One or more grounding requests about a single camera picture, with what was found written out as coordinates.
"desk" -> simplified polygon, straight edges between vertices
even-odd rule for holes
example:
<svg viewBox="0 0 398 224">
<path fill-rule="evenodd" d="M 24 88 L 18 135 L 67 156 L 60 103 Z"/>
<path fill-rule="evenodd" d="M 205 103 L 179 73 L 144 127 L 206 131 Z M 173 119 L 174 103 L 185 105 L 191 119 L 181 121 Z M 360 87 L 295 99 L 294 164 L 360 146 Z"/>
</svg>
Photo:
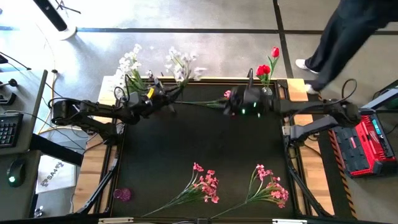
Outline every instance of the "desk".
<svg viewBox="0 0 398 224">
<path fill-rule="evenodd" d="M 24 114 L 16 147 L 0 149 L 0 220 L 29 217 L 42 152 L 78 166 L 81 163 L 79 153 L 32 134 L 47 79 L 47 71 L 0 73 L 0 81 L 4 83 L 11 78 L 18 82 L 18 86 L 5 86 L 0 92 L 5 98 L 15 93 L 17 98 L 12 105 L 0 106 L 0 113 L 18 110 L 33 116 Z M 7 183 L 6 171 L 11 162 L 19 156 L 26 159 L 26 177 L 20 187 L 12 188 Z"/>
<path fill-rule="evenodd" d="M 113 79 L 112 77 L 104 77 L 103 85 L 98 98 L 98 101 L 100 103 L 104 103 L 107 105 L 114 104 L 115 102 L 113 96 L 114 86 L 112 79 Z M 304 90 L 304 81 L 302 79 L 288 79 L 287 84 L 289 86 L 289 96 L 292 101 L 308 100 L 307 94 Z M 104 123 L 111 121 L 108 118 L 97 118 L 97 120 L 100 120 Z M 308 124 L 313 121 L 311 115 L 305 115 L 305 114 L 295 116 L 294 120 L 296 124 L 301 124 L 301 125 Z M 92 140 L 92 142 L 88 144 L 88 147 L 101 141 L 102 139 L 99 136 L 97 136 Z M 312 146 L 315 149 L 319 150 L 317 142 L 306 142 L 306 143 L 309 146 Z M 116 147 L 113 147 L 112 155 L 114 154 L 115 150 Z M 327 212 L 334 214 L 322 159 L 318 155 L 313 153 L 310 149 L 301 147 L 300 150 L 301 150 L 302 161 L 305 171 L 305 178 L 307 181 L 308 188 L 312 191 L 312 194 L 314 194 L 315 198 L 321 203 L 323 208 Z M 77 211 L 85 204 L 85 202 L 89 199 L 90 195 L 96 189 L 100 181 L 101 169 L 103 167 L 105 151 L 106 151 L 106 146 L 101 145 L 93 148 L 92 150 L 88 151 L 85 154 L 83 163 L 81 165 L 81 172 L 76 185 L 75 196 L 73 198 L 75 211 Z M 296 189 L 298 194 L 298 205 L 302 213 L 305 214 L 305 204 L 303 201 L 301 190 L 298 188 L 298 186 L 296 186 Z M 103 196 L 101 199 L 101 208 L 99 212 L 105 211 L 106 202 L 108 200 L 108 194 L 109 194 L 109 188 L 107 187 L 103 192 Z"/>
<path fill-rule="evenodd" d="M 47 79 L 47 71 L 31 70 L 0 73 L 0 81 L 3 83 L 7 83 L 12 78 L 18 82 L 18 86 L 5 86 L 0 90 L 0 93 L 5 98 L 9 98 L 11 93 L 15 93 L 17 98 L 12 105 L 0 106 L 0 113 L 6 110 L 18 110 L 37 116 Z M 17 145 L 12 148 L 1 149 L 0 155 L 26 152 L 28 150 L 36 122 L 36 117 L 34 116 L 24 114 L 22 120 L 23 128 L 19 133 Z"/>
</svg>

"white stand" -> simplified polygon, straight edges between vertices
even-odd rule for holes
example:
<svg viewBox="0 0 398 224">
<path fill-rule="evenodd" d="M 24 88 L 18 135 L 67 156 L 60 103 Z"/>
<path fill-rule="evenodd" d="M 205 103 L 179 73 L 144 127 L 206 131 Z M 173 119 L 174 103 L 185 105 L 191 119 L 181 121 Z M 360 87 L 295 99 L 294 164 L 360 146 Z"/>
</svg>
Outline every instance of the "white stand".
<svg viewBox="0 0 398 224">
<path fill-rule="evenodd" d="M 58 31 L 53 33 L 53 38 L 57 40 L 66 40 L 76 33 L 76 26 L 68 25 L 68 28 L 64 31 Z"/>
</svg>

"black pants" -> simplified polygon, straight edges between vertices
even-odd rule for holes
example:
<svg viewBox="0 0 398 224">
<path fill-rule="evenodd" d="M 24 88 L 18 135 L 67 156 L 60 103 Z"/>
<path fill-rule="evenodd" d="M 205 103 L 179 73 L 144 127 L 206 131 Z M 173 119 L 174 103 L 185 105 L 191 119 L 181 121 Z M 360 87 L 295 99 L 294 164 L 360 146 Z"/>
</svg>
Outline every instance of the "black pants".
<svg viewBox="0 0 398 224">
<path fill-rule="evenodd" d="M 312 88 L 324 89 L 345 67 L 365 41 L 378 29 L 363 17 L 342 18 L 337 9 L 321 36 L 314 55 L 305 61 L 307 68 L 319 72 Z"/>
</svg>

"floor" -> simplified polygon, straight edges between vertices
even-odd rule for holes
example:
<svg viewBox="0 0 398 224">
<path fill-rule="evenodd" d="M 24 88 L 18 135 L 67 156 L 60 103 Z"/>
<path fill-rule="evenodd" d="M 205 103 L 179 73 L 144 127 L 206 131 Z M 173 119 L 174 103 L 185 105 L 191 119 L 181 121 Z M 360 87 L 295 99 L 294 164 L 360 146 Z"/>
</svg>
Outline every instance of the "floor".
<svg viewBox="0 0 398 224">
<path fill-rule="evenodd" d="M 102 78 L 113 75 L 125 52 L 141 44 L 141 73 L 151 69 L 156 75 L 164 72 L 165 56 L 171 46 L 183 51 L 195 51 L 195 65 L 208 69 L 206 76 L 245 77 L 249 68 L 266 63 L 273 46 L 282 47 L 274 77 L 315 79 L 315 75 L 294 65 L 296 58 L 311 56 L 320 33 L 338 0 L 65 0 L 65 5 L 81 11 L 58 12 L 78 27 L 76 35 L 66 41 L 50 38 L 43 27 L 37 7 L 19 1 L 1 1 L 0 49 L 22 63 L 36 69 L 59 71 L 55 89 L 70 98 L 97 100 Z M 278 24 L 276 17 L 281 17 Z M 398 24 L 390 24 L 384 34 L 372 36 L 349 62 L 342 74 L 322 93 L 324 98 L 339 98 L 341 86 L 348 78 L 358 81 L 351 101 L 366 104 L 374 92 L 398 78 Z M 1 65 L 1 70 L 12 70 Z M 46 90 L 45 101 L 50 98 Z M 41 107 L 40 116 L 48 111 Z M 396 118 L 386 118 L 384 127 L 390 130 Z M 397 132 L 390 135 L 393 145 Z M 55 133 L 52 139 L 64 141 Z M 359 219 L 394 223 L 398 220 L 398 193 L 391 190 L 398 177 L 349 180 L 349 186 Z M 69 200 L 72 190 L 51 192 L 47 198 Z M 46 201 L 41 200 L 46 208 Z M 63 206 L 48 203 L 52 212 L 68 213 Z"/>
</svg>

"leg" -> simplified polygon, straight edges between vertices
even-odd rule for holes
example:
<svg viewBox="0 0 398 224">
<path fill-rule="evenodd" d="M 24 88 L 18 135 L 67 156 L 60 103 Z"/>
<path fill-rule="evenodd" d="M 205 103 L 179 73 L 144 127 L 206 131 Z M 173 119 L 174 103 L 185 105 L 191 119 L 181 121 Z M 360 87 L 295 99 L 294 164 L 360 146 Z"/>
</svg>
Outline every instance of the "leg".
<svg viewBox="0 0 398 224">
<path fill-rule="evenodd" d="M 328 24 L 323 31 L 317 50 L 312 57 L 306 59 L 305 66 L 315 72 L 319 72 L 326 61 L 329 59 L 333 46 L 335 45 L 339 33 L 343 30 L 342 19 L 337 10 L 330 17 Z"/>
<path fill-rule="evenodd" d="M 33 134 L 32 140 L 30 140 L 30 150 L 40 150 L 44 154 L 69 162 L 76 166 L 81 166 L 81 162 L 83 160 L 83 156 L 80 153 L 60 146 L 57 143 L 49 141 L 48 139 L 36 134 Z"/>
<path fill-rule="evenodd" d="M 368 27 L 366 24 L 355 22 L 347 26 L 334 44 L 329 59 L 321 69 L 312 88 L 315 91 L 320 91 L 333 81 L 376 30 L 376 27 Z"/>
</svg>

